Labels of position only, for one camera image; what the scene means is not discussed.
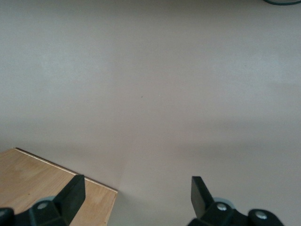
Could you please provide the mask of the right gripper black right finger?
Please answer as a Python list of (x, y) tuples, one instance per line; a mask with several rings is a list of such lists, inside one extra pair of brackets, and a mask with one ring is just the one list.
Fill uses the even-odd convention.
[(191, 203), (196, 213), (190, 226), (282, 226), (270, 211), (252, 209), (247, 215), (237, 211), (228, 200), (213, 198), (202, 177), (191, 179)]

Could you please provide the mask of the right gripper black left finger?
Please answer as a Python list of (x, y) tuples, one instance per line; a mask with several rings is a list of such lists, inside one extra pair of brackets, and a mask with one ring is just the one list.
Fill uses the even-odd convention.
[(85, 177), (75, 175), (53, 197), (40, 199), (29, 209), (15, 214), (13, 208), (0, 209), (2, 226), (69, 226), (85, 200)]

